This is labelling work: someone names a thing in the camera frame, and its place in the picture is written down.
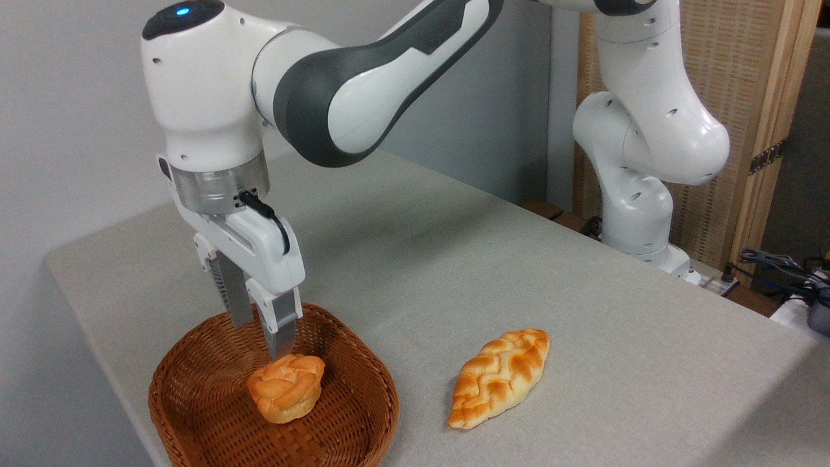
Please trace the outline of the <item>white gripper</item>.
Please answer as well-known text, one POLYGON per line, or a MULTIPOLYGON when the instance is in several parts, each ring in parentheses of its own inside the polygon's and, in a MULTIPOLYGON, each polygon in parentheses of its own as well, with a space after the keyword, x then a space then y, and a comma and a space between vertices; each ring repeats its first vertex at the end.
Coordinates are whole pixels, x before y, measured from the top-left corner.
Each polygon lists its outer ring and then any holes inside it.
POLYGON ((250 295, 270 360, 291 353, 303 317, 298 286, 305 269, 296 234, 262 200, 270 189, 266 158, 201 173, 175 168, 163 156, 158 165, 178 212, 196 231, 200 264, 211 274, 234 328, 253 319, 250 295))

